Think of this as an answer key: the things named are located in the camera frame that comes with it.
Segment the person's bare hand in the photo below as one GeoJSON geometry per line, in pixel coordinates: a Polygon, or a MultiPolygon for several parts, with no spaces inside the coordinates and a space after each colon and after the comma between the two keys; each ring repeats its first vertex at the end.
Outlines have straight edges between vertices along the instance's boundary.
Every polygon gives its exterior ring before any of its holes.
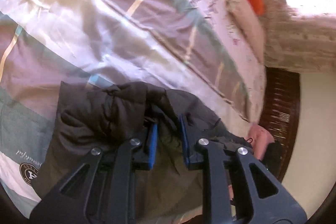
{"type": "Polygon", "coordinates": [[[268,145],[275,142],[272,134],[256,123],[251,125],[246,141],[251,144],[254,156],[258,160],[264,158],[268,145]]]}

